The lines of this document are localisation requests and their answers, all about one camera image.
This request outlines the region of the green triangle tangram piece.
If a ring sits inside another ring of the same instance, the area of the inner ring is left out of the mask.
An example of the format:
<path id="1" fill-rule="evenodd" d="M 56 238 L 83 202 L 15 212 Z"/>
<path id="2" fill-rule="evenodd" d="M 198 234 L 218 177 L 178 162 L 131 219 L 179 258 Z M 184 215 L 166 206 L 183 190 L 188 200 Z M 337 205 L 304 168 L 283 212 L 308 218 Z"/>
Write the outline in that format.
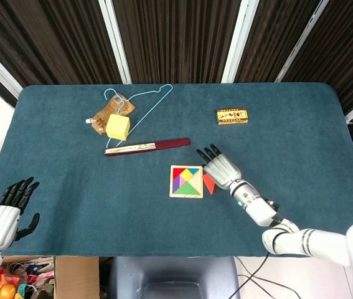
<path id="1" fill-rule="evenodd" d="M 200 192 L 186 181 L 181 187 L 174 191 L 173 194 L 198 196 L 200 195 Z"/>

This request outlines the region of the orange yellow toy duck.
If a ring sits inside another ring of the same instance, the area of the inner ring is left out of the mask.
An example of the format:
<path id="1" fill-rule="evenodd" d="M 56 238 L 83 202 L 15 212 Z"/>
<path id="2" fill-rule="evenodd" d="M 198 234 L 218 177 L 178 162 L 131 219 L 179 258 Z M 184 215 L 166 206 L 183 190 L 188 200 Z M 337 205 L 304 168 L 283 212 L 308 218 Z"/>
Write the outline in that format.
<path id="1" fill-rule="evenodd" d="M 4 270 L 0 268 L 0 299 L 14 299 L 16 287 L 7 281 Z"/>

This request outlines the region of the brown cardboard box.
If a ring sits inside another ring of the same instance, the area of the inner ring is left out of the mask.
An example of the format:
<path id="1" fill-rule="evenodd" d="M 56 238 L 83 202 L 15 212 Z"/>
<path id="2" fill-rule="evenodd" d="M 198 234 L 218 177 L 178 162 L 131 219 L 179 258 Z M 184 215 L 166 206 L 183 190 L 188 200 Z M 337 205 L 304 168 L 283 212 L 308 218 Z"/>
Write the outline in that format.
<path id="1" fill-rule="evenodd" d="M 99 299 L 99 258 L 56 256 L 54 299 Z"/>

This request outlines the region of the brown spout pouch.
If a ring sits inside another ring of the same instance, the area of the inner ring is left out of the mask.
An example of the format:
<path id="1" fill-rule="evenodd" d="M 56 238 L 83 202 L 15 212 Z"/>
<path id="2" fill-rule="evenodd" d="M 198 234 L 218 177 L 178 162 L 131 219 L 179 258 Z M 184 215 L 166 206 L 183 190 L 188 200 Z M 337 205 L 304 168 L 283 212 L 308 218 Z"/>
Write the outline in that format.
<path id="1" fill-rule="evenodd" d="M 124 95 L 113 95 L 108 103 L 93 117 L 86 119 L 85 123 L 90 124 L 99 135 L 102 135 L 106 132 L 107 122 L 111 114 L 128 116 L 135 108 Z"/>

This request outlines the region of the teal table cloth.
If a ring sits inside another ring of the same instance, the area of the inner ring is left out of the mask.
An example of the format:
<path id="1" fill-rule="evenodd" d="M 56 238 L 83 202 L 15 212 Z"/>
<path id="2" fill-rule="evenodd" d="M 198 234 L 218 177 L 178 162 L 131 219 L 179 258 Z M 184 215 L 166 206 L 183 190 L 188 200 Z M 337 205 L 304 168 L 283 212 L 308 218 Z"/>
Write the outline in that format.
<path id="1" fill-rule="evenodd" d="M 4 190 L 34 177 L 20 219 L 36 230 L 7 255 L 261 256 L 262 229 L 230 196 L 169 197 L 171 165 L 202 165 L 214 144 L 300 228 L 344 233 L 353 224 L 353 144 L 336 92 L 324 83 L 179 84 L 127 144 L 191 144 L 106 157 L 85 120 L 108 85 L 31 85 L 21 92 L 0 152 Z M 132 126 L 168 91 L 131 99 Z M 245 108 L 248 123 L 219 125 L 216 110 Z"/>

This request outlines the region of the yellow foam cube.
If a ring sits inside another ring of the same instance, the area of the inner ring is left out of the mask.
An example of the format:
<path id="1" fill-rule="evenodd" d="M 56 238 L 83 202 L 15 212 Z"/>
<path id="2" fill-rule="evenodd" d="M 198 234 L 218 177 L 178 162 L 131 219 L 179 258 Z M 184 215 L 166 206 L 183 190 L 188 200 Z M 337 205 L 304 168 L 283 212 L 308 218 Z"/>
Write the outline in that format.
<path id="1" fill-rule="evenodd" d="M 106 134 L 109 138 L 125 141 L 130 128 L 129 117 L 111 114 L 106 124 Z"/>

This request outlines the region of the dark red folding fan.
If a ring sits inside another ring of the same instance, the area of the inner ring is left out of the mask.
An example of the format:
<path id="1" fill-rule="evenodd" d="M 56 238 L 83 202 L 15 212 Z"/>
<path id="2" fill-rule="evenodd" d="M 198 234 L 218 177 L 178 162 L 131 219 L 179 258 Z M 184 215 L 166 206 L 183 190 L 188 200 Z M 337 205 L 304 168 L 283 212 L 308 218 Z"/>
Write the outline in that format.
<path id="1" fill-rule="evenodd" d="M 146 153 L 151 151 L 167 150 L 182 146 L 189 146 L 191 141 L 189 138 L 178 138 L 172 140 L 154 141 L 150 143 L 141 143 L 129 146 L 120 146 L 116 148 L 106 149 L 105 156 L 123 156 L 128 154 Z"/>

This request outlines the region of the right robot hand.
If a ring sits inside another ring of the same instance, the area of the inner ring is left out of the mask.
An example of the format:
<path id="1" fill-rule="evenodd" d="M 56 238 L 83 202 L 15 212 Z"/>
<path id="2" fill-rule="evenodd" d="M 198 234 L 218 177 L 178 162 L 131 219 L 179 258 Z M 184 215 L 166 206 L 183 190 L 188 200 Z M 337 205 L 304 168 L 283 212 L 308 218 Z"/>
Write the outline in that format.
<path id="1" fill-rule="evenodd" d="M 204 150 L 197 149 L 197 154 L 204 160 L 203 170 L 222 190 L 230 189 L 232 183 L 241 181 L 242 174 L 237 166 L 214 144 Z"/>

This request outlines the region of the blue grey moulded seat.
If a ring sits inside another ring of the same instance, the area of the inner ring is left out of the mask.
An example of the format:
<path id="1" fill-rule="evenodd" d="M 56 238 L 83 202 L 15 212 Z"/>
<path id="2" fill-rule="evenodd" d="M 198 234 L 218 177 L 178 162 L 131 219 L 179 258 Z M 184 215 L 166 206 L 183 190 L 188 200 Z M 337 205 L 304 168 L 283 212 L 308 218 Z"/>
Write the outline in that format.
<path id="1" fill-rule="evenodd" d="M 233 257 L 116 257 L 107 299 L 240 299 Z"/>

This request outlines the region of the yellow red card box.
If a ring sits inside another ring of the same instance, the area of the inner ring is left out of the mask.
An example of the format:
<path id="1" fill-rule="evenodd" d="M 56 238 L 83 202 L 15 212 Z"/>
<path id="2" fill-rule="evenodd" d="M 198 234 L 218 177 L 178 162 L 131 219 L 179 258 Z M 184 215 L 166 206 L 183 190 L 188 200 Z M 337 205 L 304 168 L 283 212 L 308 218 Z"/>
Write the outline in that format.
<path id="1" fill-rule="evenodd" d="M 219 125 L 234 125 L 248 123 L 248 112 L 245 108 L 228 108 L 216 110 Z"/>

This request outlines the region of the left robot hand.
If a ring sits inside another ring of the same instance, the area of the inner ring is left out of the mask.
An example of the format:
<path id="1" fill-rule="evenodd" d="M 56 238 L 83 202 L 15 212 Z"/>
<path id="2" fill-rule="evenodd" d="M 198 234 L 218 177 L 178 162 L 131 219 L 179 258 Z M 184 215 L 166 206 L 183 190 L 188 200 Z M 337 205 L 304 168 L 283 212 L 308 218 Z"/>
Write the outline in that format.
<path id="1" fill-rule="evenodd" d="M 0 198 L 0 252 L 33 233 L 38 226 L 40 214 L 36 213 L 26 228 L 19 229 L 19 220 L 38 186 L 39 182 L 29 177 L 10 185 L 3 192 Z"/>

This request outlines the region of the wooden tangram tray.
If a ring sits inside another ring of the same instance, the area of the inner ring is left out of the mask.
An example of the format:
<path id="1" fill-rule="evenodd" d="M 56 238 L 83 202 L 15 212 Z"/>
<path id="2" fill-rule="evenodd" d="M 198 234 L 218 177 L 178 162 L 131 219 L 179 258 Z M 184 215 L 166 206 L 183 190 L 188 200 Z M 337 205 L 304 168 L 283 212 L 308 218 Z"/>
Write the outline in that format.
<path id="1" fill-rule="evenodd" d="M 189 196 L 189 195 L 178 195 L 172 193 L 172 183 L 173 183 L 173 168 L 198 168 L 199 170 L 193 174 L 193 177 L 188 180 L 188 182 L 200 192 L 198 196 Z M 202 199 L 204 197 L 204 183 L 202 180 L 203 176 L 203 168 L 202 166 L 190 166 L 190 165 L 171 165 L 170 168 L 170 179 L 169 179 L 169 197 L 175 198 L 194 198 L 194 199 Z"/>

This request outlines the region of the orange triangle piece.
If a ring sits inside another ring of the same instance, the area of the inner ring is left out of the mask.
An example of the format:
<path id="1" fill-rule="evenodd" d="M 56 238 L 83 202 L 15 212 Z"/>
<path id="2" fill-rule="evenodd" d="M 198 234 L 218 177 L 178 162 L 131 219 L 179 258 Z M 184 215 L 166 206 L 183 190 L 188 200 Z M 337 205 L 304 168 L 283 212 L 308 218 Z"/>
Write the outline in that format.
<path id="1" fill-rule="evenodd" d="M 202 180 L 203 180 L 209 194 L 213 195 L 215 188 L 216 188 L 216 184 L 215 184 L 214 180 L 211 178 L 211 176 L 209 174 L 204 174 L 202 176 Z"/>

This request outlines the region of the pile of colourful toys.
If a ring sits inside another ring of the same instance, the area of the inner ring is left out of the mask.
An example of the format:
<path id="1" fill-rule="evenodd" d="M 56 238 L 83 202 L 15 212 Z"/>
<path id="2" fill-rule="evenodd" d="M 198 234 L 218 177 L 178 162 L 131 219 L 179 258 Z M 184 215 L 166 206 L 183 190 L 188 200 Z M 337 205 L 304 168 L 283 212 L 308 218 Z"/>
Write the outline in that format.
<path id="1" fill-rule="evenodd" d="M 2 269 L 16 287 L 14 299 L 54 299 L 55 258 L 53 256 L 8 256 Z"/>

